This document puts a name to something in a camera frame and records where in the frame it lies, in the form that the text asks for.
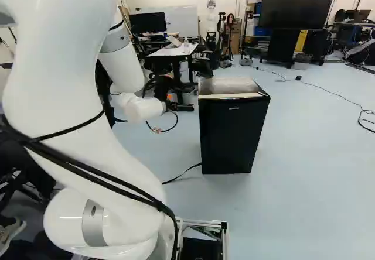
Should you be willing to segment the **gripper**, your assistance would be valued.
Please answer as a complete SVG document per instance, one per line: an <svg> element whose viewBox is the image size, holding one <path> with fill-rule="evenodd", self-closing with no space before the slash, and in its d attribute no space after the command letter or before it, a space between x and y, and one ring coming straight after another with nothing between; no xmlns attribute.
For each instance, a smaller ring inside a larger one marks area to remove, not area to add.
<svg viewBox="0 0 375 260"><path fill-rule="evenodd" d="M181 104L178 102L173 102L170 100L166 100L162 102L163 105L163 112L193 112L194 106L193 104Z"/></svg>

